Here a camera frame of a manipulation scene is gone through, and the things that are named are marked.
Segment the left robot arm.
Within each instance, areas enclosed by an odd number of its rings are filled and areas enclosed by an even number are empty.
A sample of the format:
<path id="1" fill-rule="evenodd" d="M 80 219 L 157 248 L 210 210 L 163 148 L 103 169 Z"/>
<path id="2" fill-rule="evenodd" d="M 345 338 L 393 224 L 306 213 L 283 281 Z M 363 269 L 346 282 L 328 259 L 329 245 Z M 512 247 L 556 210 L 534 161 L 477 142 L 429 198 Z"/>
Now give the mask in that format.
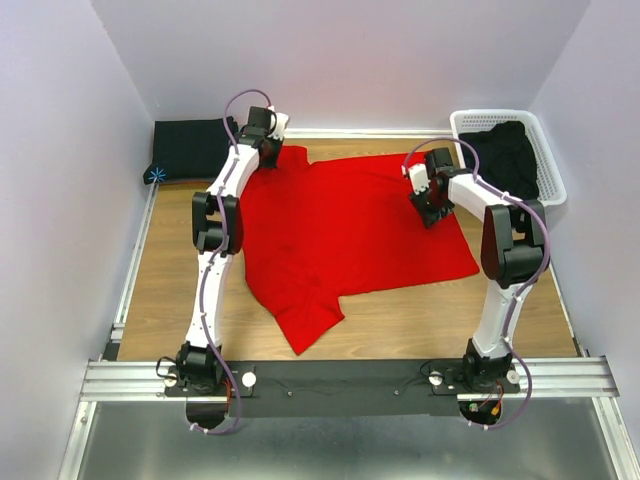
<path id="1" fill-rule="evenodd" d="M 243 241 L 241 195 L 251 175 L 274 168 L 289 116 L 274 106 L 251 107 L 247 124 L 230 137 L 221 172 L 192 198 L 192 239 L 198 280 L 191 321 L 175 358 L 179 387 L 214 395 L 231 383 L 222 360 L 219 323 L 226 277 Z"/>

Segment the red t-shirt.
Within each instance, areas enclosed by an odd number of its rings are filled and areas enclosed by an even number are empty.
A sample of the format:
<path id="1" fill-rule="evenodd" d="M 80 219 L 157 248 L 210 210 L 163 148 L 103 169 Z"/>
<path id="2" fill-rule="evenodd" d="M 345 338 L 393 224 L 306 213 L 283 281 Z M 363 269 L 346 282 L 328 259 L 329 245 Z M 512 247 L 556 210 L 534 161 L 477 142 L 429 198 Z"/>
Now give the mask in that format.
<path id="1" fill-rule="evenodd" d="M 424 226 L 404 154 L 311 163 L 307 153 L 284 147 L 240 198 L 246 283 L 295 354 L 343 320 L 342 296 L 478 274 L 453 214 Z"/>

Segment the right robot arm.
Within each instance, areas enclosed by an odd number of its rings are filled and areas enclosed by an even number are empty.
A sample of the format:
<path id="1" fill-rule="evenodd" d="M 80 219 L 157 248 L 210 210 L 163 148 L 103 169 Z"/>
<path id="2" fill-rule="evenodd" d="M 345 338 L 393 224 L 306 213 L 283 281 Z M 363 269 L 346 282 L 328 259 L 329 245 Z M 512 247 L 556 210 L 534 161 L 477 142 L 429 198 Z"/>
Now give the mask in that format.
<path id="1" fill-rule="evenodd" d="M 476 168 L 455 168 L 448 153 L 427 152 L 420 163 L 405 160 L 401 170 L 425 227 L 443 220 L 455 206 L 482 221 L 480 259 L 488 287 L 480 323 L 454 381 L 479 391 L 506 380 L 522 305 L 549 265 L 544 206 L 498 190 Z"/>

